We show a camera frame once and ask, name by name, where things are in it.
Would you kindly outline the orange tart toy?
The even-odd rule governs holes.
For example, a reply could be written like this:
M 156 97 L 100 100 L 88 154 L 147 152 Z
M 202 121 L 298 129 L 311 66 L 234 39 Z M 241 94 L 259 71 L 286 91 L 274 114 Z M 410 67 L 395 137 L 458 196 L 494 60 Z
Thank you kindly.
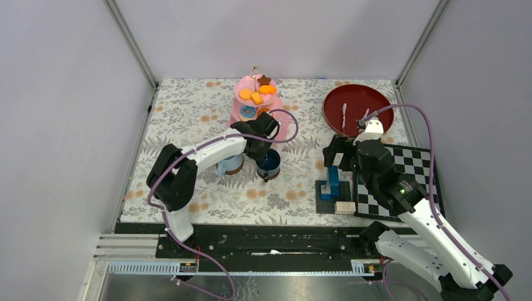
M 269 108 L 267 107 L 261 108 L 260 110 L 257 111 L 257 117 L 259 117 L 263 113 L 268 113 L 268 112 L 270 112 Z

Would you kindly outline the blue frosted donut toy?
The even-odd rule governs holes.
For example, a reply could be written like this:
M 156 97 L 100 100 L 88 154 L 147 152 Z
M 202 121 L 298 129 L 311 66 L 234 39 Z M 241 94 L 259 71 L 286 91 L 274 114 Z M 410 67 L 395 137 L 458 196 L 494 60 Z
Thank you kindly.
M 250 121 L 257 118 L 257 109 L 248 105 L 243 105 L 240 107 L 238 116 L 241 121 Z

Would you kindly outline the yellow square biscuit toy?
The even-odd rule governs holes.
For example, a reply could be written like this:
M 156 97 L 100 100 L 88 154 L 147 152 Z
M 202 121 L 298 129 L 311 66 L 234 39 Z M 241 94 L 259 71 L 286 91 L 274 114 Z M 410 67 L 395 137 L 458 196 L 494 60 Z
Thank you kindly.
M 252 100 L 252 102 L 255 104 L 255 105 L 261 105 L 264 103 L 264 100 L 261 96 L 261 94 L 259 94 L 258 92 L 253 92 L 250 94 L 250 99 Z

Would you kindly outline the pink three-tier cake stand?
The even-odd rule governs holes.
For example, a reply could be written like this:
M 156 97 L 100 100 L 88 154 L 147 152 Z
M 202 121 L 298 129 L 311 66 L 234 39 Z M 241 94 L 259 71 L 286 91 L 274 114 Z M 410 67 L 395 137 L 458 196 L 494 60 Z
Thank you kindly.
M 260 78 L 262 75 L 263 74 L 260 74 L 258 72 L 258 68 L 255 66 L 253 67 L 249 75 L 242 77 L 240 81 L 235 85 L 234 87 L 235 97 L 233 99 L 233 105 L 231 108 L 230 119 L 228 121 L 228 125 L 231 126 L 235 122 L 241 121 L 238 116 L 238 113 L 239 113 L 240 107 L 243 105 L 255 107 L 257 111 L 260 110 L 261 108 L 267 107 L 270 109 L 270 112 L 268 113 L 271 113 L 272 110 L 274 111 L 272 113 L 272 116 L 276 120 L 278 120 L 279 126 L 280 126 L 279 133 L 277 134 L 275 140 L 284 140 L 287 138 L 288 128 L 289 128 L 291 118 L 287 114 L 279 112 L 279 110 L 283 108 L 284 104 L 281 98 L 279 97 L 279 89 L 277 88 L 277 84 L 275 80 L 271 78 L 272 80 L 270 82 L 270 85 L 275 86 L 277 88 L 277 93 L 275 95 L 261 95 L 264 100 L 264 103 L 261 105 L 255 105 L 251 99 L 242 100 L 239 97 L 239 91 L 244 88 L 247 88 L 247 89 L 252 90 L 253 92 L 259 93 L 258 90 L 260 86 L 257 82 L 257 78 Z

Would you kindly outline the orange round cookie toy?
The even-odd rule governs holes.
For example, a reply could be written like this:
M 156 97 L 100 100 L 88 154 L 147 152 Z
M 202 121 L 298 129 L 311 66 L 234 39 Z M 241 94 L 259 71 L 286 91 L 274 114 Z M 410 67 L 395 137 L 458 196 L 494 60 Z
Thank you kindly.
M 240 97 L 242 100 L 250 100 L 252 94 L 253 94 L 253 91 L 250 90 L 250 89 L 247 89 L 247 88 L 241 89 L 241 90 L 239 91 L 239 97 Z

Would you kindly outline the dark blue mug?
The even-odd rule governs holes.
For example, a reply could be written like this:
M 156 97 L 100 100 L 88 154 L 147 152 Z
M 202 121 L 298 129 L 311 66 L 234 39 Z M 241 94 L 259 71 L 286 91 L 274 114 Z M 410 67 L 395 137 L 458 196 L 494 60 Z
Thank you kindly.
M 256 171 L 280 171 L 280 163 L 280 154 L 275 149 L 269 149 L 264 160 L 255 162 Z

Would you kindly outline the brown star cookie toy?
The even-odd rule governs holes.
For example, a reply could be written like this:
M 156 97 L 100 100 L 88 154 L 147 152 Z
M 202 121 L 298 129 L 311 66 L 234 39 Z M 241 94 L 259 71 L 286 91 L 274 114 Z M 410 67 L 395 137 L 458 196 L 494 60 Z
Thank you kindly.
M 270 85 L 271 80 L 272 79 L 266 75 L 262 75 L 260 78 L 257 78 L 257 82 L 260 87 Z

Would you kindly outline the light blue mug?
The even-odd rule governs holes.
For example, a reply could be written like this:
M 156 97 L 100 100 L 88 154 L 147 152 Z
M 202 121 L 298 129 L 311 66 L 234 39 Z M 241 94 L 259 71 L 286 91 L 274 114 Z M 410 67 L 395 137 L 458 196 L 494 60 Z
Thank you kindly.
M 230 156 L 216 165 L 216 173 L 219 177 L 225 175 L 225 171 L 230 171 L 236 169 L 243 162 L 243 154 Z

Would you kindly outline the orange yellow fish pastry toy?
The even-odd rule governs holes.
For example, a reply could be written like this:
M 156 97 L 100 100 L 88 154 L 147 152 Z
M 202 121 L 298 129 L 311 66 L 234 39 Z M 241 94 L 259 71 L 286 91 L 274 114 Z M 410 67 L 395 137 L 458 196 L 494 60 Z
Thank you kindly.
M 277 93 L 277 88 L 272 85 L 261 85 L 258 91 L 261 95 L 275 95 Z

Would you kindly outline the dark brown wooden coaster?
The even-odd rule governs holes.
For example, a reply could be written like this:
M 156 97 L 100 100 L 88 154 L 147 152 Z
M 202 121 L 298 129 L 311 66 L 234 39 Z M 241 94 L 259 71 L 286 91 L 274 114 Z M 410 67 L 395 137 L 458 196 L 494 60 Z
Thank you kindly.
M 257 174 L 259 178 L 263 179 L 265 182 L 271 181 L 278 177 L 280 174 L 280 171 L 265 171 L 261 173 L 260 171 L 257 171 Z

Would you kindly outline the light brown wooden coaster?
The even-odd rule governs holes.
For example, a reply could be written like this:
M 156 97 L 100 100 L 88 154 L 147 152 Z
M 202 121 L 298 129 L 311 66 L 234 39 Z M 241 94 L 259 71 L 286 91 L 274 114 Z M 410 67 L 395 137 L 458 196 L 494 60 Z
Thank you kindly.
M 225 171 L 225 175 L 232 175 L 232 174 L 236 174 L 238 172 L 240 172 L 243 168 L 243 165 L 244 163 L 242 162 L 236 169 L 234 170 L 230 170 L 230 171 Z

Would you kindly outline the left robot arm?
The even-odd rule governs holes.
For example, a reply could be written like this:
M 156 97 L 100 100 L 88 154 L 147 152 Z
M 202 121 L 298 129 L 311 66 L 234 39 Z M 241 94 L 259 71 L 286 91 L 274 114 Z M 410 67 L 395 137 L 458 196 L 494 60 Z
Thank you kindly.
M 194 232 L 187 206 L 197 176 L 231 156 L 264 159 L 272 145 L 269 138 L 279 125 L 273 116 L 262 113 L 255 120 L 232 124 L 205 142 L 183 148 L 168 144 L 162 148 L 146 179 L 150 189 L 147 202 L 162 210 L 166 227 L 176 239 L 184 242 Z

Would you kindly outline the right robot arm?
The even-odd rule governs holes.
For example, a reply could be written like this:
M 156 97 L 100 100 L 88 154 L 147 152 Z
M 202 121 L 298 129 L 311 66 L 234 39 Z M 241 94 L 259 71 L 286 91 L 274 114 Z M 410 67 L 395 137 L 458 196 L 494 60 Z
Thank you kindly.
M 361 236 L 374 244 L 379 254 L 432 284 L 443 300 L 492 300 L 504 291 L 512 271 L 491 263 L 467 244 L 439 209 L 431 208 L 425 185 L 396 170 L 393 154 L 380 140 L 357 141 L 336 134 L 322 153 L 326 167 L 332 166 L 336 154 L 342 154 L 340 169 L 351 171 L 378 204 L 399 217 L 429 247 L 425 251 L 375 221 Z

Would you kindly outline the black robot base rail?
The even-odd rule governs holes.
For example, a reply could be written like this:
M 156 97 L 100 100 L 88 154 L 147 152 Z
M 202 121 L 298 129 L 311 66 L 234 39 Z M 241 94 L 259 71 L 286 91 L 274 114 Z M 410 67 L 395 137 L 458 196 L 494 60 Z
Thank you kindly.
M 197 224 L 184 243 L 238 272 L 348 272 L 353 260 L 372 265 L 381 255 L 362 227 Z

